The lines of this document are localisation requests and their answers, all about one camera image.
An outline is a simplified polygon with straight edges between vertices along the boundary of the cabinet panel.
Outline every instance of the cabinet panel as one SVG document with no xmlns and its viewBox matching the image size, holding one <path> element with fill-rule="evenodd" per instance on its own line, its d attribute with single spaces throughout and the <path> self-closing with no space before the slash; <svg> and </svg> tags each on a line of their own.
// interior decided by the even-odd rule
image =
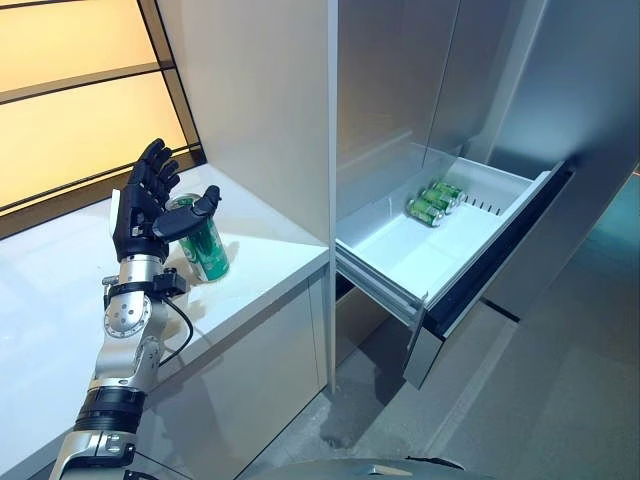
<svg viewBox="0 0 640 480">
<path fill-rule="evenodd" d="M 195 478 L 232 479 L 319 391 L 307 281 L 250 323 L 152 392 L 141 452 Z"/>
</svg>

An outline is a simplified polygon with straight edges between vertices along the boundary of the illuminated wall panel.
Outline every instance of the illuminated wall panel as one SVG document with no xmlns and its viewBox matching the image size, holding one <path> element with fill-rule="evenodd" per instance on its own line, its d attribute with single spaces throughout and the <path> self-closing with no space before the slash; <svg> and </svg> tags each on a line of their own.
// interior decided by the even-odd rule
<svg viewBox="0 0 640 480">
<path fill-rule="evenodd" d="M 0 105 L 0 132 L 0 205 L 186 144 L 160 72 Z"/>
<path fill-rule="evenodd" d="M 135 0 L 0 10 L 0 91 L 155 61 Z"/>
</svg>

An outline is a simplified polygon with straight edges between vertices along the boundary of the black cable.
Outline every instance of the black cable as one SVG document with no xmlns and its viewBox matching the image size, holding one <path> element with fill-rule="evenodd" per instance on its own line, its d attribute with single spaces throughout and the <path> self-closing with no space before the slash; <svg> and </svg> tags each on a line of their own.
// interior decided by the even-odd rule
<svg viewBox="0 0 640 480">
<path fill-rule="evenodd" d="M 182 310 L 180 310 L 178 306 L 168 298 L 163 298 L 162 301 L 165 302 L 167 305 L 169 305 L 171 308 L 173 308 L 176 311 L 176 313 L 182 317 L 184 322 L 187 324 L 187 327 L 189 328 L 189 335 L 187 335 L 187 339 L 184 341 L 182 345 L 180 345 L 180 348 L 178 348 L 178 350 L 176 350 L 175 352 L 173 352 L 171 355 L 169 355 L 167 358 L 165 358 L 160 362 L 160 366 L 164 365 L 172 358 L 175 358 L 182 350 L 185 349 L 187 345 L 189 345 L 189 342 L 193 337 L 193 323 L 191 323 L 191 320 L 189 320 L 189 317 L 187 317 L 187 314 L 184 313 Z"/>
<path fill-rule="evenodd" d="M 158 460 L 155 460 L 151 457 L 149 457 L 148 455 L 145 455 L 144 453 L 140 453 L 138 450 L 136 450 L 136 455 L 140 455 L 142 458 L 146 458 L 147 460 L 155 463 L 156 465 L 160 465 L 161 467 L 166 468 L 167 470 L 171 470 L 173 473 L 177 473 L 178 475 L 180 475 L 181 477 L 186 478 L 187 480 L 194 480 L 192 477 L 190 477 L 189 475 L 186 475 L 182 472 L 179 472 L 178 470 L 176 470 L 175 468 L 171 468 L 169 465 L 165 465 L 162 462 L 159 462 Z"/>
</svg>

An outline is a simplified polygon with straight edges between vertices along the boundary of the beer can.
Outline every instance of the beer can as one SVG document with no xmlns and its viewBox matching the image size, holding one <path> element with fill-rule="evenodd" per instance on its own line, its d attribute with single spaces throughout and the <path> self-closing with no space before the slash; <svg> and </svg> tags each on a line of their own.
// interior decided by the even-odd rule
<svg viewBox="0 0 640 480">
<path fill-rule="evenodd" d="M 449 215 L 456 206 L 456 202 L 453 198 L 436 190 L 423 188 L 418 196 L 420 199 L 429 202 L 438 210 L 442 210 L 446 215 Z"/>
<path fill-rule="evenodd" d="M 449 185 L 444 182 L 436 182 L 431 186 L 432 190 L 436 190 L 438 192 L 442 192 L 446 195 L 449 195 L 456 201 L 456 204 L 460 205 L 462 203 L 462 199 L 465 197 L 465 192 L 461 188 L 454 187 L 453 185 Z"/>
<path fill-rule="evenodd" d="M 167 202 L 167 209 L 174 210 L 193 205 L 200 195 L 187 193 Z M 195 232 L 179 240 L 185 257 L 189 260 L 191 271 L 202 281 L 217 280 L 229 270 L 229 259 L 224 251 L 220 235 L 213 218 Z"/>
<path fill-rule="evenodd" d="M 431 206 L 428 202 L 418 199 L 410 199 L 407 202 L 407 213 L 412 217 L 421 220 L 430 227 L 437 227 L 442 221 L 444 214 L 442 211 Z"/>
</svg>

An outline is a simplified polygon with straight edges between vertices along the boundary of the stack of cans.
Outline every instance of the stack of cans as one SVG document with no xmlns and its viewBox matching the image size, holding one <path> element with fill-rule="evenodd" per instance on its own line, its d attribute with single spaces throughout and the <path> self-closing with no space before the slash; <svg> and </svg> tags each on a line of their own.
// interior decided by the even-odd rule
<svg viewBox="0 0 640 480">
<path fill-rule="evenodd" d="M 430 188 L 420 190 L 416 198 L 407 202 L 407 213 L 430 227 L 437 227 L 445 215 L 450 215 L 462 203 L 464 196 L 465 193 L 460 188 L 435 182 Z"/>
</svg>

